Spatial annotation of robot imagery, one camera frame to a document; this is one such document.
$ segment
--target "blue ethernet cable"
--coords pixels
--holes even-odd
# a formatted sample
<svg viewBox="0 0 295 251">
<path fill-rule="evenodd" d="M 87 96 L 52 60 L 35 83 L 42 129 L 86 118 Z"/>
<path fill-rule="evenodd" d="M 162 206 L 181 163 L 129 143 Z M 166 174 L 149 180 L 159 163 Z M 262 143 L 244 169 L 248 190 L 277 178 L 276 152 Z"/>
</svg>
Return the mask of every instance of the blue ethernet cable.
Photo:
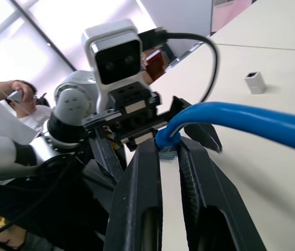
<svg viewBox="0 0 295 251">
<path fill-rule="evenodd" d="M 179 143 L 190 123 L 211 123 L 249 132 L 295 149 L 295 115 L 223 102 L 198 103 L 178 113 L 156 135 L 160 149 Z"/>
</svg>

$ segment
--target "person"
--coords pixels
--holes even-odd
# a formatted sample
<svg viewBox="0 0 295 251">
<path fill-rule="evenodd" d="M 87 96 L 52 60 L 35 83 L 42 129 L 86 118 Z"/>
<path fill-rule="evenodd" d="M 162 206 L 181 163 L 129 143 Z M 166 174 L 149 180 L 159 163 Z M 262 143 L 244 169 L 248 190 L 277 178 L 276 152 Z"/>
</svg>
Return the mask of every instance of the person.
<svg viewBox="0 0 295 251">
<path fill-rule="evenodd" d="M 32 102 L 34 91 L 22 81 L 0 82 L 0 89 L 9 95 L 15 90 L 23 90 L 23 102 Z M 0 92 L 0 100 L 5 95 Z M 73 159 L 70 172 L 63 177 L 59 187 L 27 216 L 19 219 L 16 225 L 28 232 L 47 239 L 51 244 L 65 251 L 102 250 L 104 242 L 98 237 L 106 234 L 109 214 L 101 204 L 93 198 L 93 193 L 79 179 L 76 167 L 79 161 Z M 19 188 L 49 188 L 57 175 L 51 177 L 16 178 L 8 185 Z M 14 220 L 35 201 L 43 196 L 43 191 L 25 191 L 0 188 L 0 216 Z"/>
<path fill-rule="evenodd" d="M 51 116 L 52 109 L 47 106 L 36 105 L 37 89 L 27 81 L 18 81 L 30 87 L 32 99 L 22 102 L 5 99 L 6 102 L 15 110 L 16 117 L 25 125 L 36 131 L 43 131 L 43 124 Z"/>
</svg>

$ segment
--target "man's hand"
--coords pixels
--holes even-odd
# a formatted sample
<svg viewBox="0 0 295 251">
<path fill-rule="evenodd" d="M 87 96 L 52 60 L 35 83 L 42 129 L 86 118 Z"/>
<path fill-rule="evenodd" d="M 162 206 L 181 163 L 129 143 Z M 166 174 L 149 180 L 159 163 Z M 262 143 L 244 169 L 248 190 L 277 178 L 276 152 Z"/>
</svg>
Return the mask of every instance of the man's hand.
<svg viewBox="0 0 295 251">
<path fill-rule="evenodd" d="M 12 89 L 23 91 L 23 102 L 28 102 L 33 100 L 33 91 L 28 85 L 22 83 L 21 81 L 14 81 L 12 83 Z"/>
</svg>

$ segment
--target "small white box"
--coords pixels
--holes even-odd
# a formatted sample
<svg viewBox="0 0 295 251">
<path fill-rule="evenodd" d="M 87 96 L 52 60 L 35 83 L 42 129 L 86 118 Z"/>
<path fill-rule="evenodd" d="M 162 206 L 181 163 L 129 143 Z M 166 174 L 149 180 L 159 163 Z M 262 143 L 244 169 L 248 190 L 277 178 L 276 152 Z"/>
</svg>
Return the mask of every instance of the small white box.
<svg viewBox="0 0 295 251">
<path fill-rule="evenodd" d="M 252 94 L 263 94 L 265 92 L 266 86 L 260 72 L 250 72 L 245 77 L 245 81 Z"/>
</svg>

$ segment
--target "table surface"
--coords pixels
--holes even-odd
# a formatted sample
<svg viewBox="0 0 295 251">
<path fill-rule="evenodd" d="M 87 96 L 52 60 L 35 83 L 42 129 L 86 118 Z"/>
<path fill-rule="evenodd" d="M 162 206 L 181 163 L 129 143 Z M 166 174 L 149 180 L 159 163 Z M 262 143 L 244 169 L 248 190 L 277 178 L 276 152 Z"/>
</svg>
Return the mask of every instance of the table surface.
<svg viewBox="0 0 295 251">
<path fill-rule="evenodd" d="M 295 113 L 295 51 L 219 46 L 220 74 L 209 101 L 233 102 Z M 152 84 L 159 112 L 172 96 L 194 104 L 210 78 L 206 45 Z M 250 94 L 244 77 L 261 71 L 267 91 Z M 223 153 L 210 157 L 238 188 L 268 250 L 295 250 L 295 150 L 237 130 L 215 127 Z"/>
<path fill-rule="evenodd" d="M 295 50 L 295 1 L 256 1 L 213 38 L 222 44 Z"/>
</svg>

